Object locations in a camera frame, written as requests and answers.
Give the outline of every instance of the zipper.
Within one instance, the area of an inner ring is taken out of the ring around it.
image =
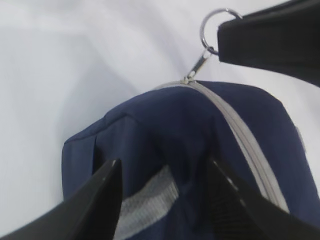
[[[169,87],[187,87],[194,89],[205,95],[220,110],[249,165],[261,195],[289,213],[286,199],[280,189],[277,178],[260,148],[258,141],[232,106],[219,95],[195,80],[184,79],[182,81],[164,84],[157,87],[157,89]]]

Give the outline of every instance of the navy fabric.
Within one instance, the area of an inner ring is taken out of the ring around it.
[[[278,179],[290,213],[320,227],[317,189],[297,130],[281,102],[253,86],[202,84],[228,102],[249,126]],[[92,143],[94,147],[84,147]],[[204,176],[209,156],[226,161],[259,191],[223,115],[204,95],[187,87],[169,87],[136,96],[71,137],[62,153],[65,198],[90,178],[95,165],[92,162],[96,160],[90,156],[96,155],[102,162],[122,160],[124,198],[141,190],[155,173],[169,165],[179,190],[179,214],[185,219],[176,224],[181,229],[194,230],[183,239],[207,239],[200,238],[204,232],[197,229],[205,226],[208,219]],[[169,213],[154,225],[169,229],[175,224],[172,216]],[[171,238],[169,233],[162,236],[159,239],[180,239]]]
[[[203,222],[202,226],[191,229],[186,223],[184,209],[178,199],[172,206],[168,215],[149,228],[142,230],[130,238],[131,240],[213,240],[214,234],[211,225]]]

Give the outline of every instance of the metal split ring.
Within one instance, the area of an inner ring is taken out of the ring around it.
[[[200,38],[201,38],[201,42],[202,45],[204,46],[205,49],[207,49],[210,53],[219,56],[219,52],[217,50],[214,49],[213,46],[210,46],[207,43],[206,37],[205,37],[205,27],[207,25],[208,20],[213,17],[214,15],[220,14],[220,13],[229,13],[231,15],[233,15],[236,19],[242,19],[243,17],[237,13],[236,11],[230,9],[230,8],[220,8],[220,9],[216,9],[212,12],[210,12],[202,21],[201,23],[201,27],[200,27]]]

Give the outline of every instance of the white surface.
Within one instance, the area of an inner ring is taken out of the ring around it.
[[[191,69],[203,51],[198,32],[209,11],[230,7],[244,15],[280,2],[0,0],[0,236],[62,201],[68,137]],[[209,29],[213,41],[216,30]],[[215,57],[197,78],[258,86],[280,99],[320,187],[320,89]]]

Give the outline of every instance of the zipper pull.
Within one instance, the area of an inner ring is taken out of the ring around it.
[[[183,84],[189,84],[189,82],[194,82],[194,77],[196,76],[196,74],[199,72],[199,70],[201,69],[201,67],[206,63],[206,61],[211,57],[212,53],[208,51],[208,49],[206,49],[201,57],[199,58],[198,62],[194,65],[194,67],[192,68],[192,70],[188,73],[187,76],[185,76],[183,78],[183,80],[181,80],[181,83]]]

